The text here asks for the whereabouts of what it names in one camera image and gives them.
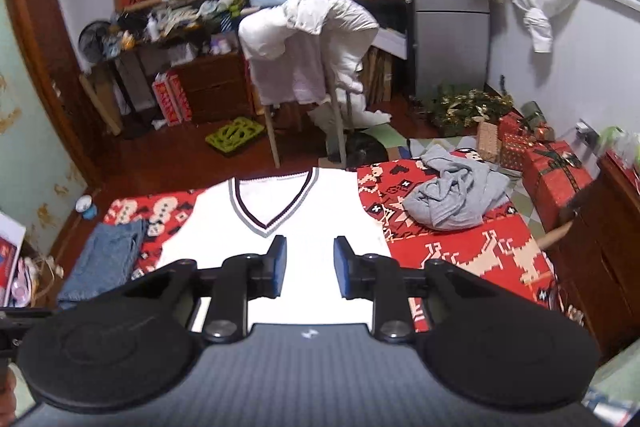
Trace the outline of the white knit vest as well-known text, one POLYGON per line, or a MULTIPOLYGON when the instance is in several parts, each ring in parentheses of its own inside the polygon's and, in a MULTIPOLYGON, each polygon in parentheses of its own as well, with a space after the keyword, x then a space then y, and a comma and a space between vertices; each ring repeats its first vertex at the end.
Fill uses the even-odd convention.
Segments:
POLYGON ((250 324, 371 324, 370 301, 344 299, 334 269, 338 236, 357 255, 390 252, 382 225, 361 205, 353 172, 312 168, 209 187, 163 243, 157 264, 192 259, 201 269, 218 268, 234 256, 265 254, 277 236, 286 240, 281 295, 251 301, 250 324))

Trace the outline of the grey crumpled garment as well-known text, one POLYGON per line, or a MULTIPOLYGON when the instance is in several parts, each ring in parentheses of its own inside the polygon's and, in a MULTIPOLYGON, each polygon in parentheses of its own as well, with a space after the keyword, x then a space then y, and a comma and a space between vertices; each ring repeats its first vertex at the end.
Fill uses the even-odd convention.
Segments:
POLYGON ((440 145, 431 146, 420 159, 436 176, 416 186, 402 208, 425 228, 439 232, 476 228, 489 210, 506 201, 510 179, 486 162, 456 156, 440 145))

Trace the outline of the red patterned blanket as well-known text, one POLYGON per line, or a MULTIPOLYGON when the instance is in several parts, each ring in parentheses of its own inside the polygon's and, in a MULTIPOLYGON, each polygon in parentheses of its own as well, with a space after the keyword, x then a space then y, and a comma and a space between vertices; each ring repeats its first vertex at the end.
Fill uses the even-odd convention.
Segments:
MULTIPOLYGON (((420 161, 387 161, 349 172, 356 173, 363 209, 382 225, 390 250, 387 257, 411 269, 421 269, 431 260, 446 261, 537 305, 552 305, 555 277, 551 263, 510 202, 486 213, 479 227, 436 232, 418 225, 402 208, 404 198, 432 177, 420 161)), ((206 190, 121 198, 111 203, 105 216, 108 225, 149 222, 134 265, 137 275, 160 268, 157 262, 163 243, 186 223, 198 195, 206 190)))

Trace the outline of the green plastic tray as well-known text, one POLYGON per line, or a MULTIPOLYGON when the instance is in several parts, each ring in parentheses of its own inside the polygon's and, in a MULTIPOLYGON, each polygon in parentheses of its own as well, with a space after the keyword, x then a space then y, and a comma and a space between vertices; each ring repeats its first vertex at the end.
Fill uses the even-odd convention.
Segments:
POLYGON ((205 143, 224 155, 232 155, 238 150, 261 136, 265 127, 259 122, 246 117, 238 117, 232 120, 205 138, 205 143))

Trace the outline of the folded blue jeans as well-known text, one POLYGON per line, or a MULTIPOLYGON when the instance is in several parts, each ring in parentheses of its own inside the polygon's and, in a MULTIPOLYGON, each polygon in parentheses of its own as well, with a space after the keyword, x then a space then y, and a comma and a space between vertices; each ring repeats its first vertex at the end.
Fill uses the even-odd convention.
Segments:
POLYGON ((141 253, 148 226, 146 220, 124 225, 99 223, 58 292, 58 307, 77 306, 126 284, 141 253))

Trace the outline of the red couplet boxes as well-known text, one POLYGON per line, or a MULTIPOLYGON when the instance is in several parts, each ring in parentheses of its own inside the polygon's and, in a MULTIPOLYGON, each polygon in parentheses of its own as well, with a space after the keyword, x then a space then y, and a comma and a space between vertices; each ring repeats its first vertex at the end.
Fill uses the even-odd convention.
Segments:
POLYGON ((172 69, 156 75, 152 91, 169 127, 192 120, 186 92, 182 89, 177 73, 172 69))

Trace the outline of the red gift box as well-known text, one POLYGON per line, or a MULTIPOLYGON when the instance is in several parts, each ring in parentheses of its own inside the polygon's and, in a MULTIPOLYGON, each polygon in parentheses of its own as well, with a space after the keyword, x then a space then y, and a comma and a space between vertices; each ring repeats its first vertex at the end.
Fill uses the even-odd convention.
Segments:
POLYGON ((561 213, 592 176, 565 142, 536 142, 524 153, 523 184, 541 225, 549 232, 559 226, 561 213))

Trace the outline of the cluttered dark shelf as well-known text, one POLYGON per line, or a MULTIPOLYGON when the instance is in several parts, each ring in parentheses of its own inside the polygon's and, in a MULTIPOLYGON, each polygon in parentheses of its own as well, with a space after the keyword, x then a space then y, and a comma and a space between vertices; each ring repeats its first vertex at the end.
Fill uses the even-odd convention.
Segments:
POLYGON ((172 69, 186 92, 193 124, 250 116, 254 101, 238 31, 248 0, 131 0, 118 12, 120 53, 104 60, 116 84, 118 66, 145 51, 162 62, 145 78, 152 83, 172 69))

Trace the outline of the chair with white duvet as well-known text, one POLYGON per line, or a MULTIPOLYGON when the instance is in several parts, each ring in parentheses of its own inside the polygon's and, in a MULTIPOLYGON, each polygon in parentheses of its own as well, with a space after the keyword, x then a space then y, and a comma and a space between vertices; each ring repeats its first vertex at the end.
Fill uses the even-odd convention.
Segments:
POLYGON ((282 104, 327 105, 336 136, 338 160, 347 165, 345 102, 363 94, 358 66, 374 43, 380 25, 352 0, 286 0, 241 20, 240 45, 260 105, 265 111, 273 160, 280 157, 271 111, 282 104))

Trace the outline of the black fan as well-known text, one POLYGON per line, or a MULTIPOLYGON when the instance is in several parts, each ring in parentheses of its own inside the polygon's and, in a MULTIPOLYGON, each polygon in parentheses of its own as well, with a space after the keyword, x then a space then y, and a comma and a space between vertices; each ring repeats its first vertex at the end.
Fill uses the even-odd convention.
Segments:
POLYGON ((120 53, 118 27, 108 20, 95 20, 79 34, 78 49, 90 64, 98 64, 120 53))

